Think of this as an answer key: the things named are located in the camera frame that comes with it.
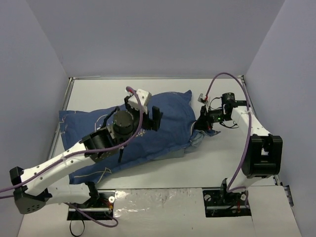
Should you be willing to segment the white pillow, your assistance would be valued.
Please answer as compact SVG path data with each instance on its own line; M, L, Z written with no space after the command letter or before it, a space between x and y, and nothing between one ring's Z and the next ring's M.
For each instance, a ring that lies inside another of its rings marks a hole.
M193 153L197 150L197 147L188 146L186 148L180 149L163 149L153 154L149 154L146 156L147 160L165 160L165 159L174 159L174 158L182 158L186 154Z

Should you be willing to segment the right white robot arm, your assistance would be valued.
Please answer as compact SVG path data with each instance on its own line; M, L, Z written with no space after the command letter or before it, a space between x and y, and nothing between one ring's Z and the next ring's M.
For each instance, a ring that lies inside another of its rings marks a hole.
M199 96L198 101L203 106L195 129L210 131L215 123L232 121L246 135L241 161L232 177L223 181L219 191L220 201L230 204L237 198L237 193L246 192L255 182L279 174L283 140L263 127L248 100L236 100L230 92L220 99L222 106L213 110L207 96Z

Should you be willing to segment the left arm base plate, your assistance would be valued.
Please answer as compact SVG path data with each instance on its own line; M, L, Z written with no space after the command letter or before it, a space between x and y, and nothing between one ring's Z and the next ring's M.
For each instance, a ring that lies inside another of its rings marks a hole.
M98 192L99 198L93 204L88 204L87 202L71 204L97 221L111 220L113 218L115 191L99 190Z

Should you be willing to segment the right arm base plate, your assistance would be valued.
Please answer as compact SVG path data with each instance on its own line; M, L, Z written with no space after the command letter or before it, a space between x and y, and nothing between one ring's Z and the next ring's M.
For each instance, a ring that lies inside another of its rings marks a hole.
M251 216L244 193L226 193L219 188L202 190L206 218Z

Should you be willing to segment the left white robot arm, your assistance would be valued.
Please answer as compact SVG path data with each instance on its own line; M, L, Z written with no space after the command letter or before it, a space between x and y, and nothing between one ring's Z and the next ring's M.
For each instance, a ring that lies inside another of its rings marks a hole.
M21 214L30 214L45 205L75 203L95 206L100 195L93 182L71 185L69 175L97 164L122 150L140 129L158 131L163 113L156 106L148 112L148 101L137 103L134 96L124 99L125 109L115 107L96 131L84 136L71 148L28 169L10 170L14 203Z

